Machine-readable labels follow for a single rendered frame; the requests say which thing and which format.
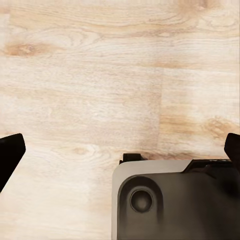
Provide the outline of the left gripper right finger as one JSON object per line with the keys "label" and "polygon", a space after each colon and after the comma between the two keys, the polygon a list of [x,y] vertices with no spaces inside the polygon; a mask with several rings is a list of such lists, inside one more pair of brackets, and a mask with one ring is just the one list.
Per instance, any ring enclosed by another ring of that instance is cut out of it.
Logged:
{"label": "left gripper right finger", "polygon": [[224,151],[240,173],[240,135],[228,133]]}

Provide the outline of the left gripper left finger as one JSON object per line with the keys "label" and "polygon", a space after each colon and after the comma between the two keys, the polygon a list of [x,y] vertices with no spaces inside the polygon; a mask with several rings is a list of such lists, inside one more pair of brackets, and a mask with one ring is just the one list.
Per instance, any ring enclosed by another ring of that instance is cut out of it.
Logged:
{"label": "left gripper left finger", "polygon": [[26,145],[21,133],[0,138],[0,193],[25,152]]}

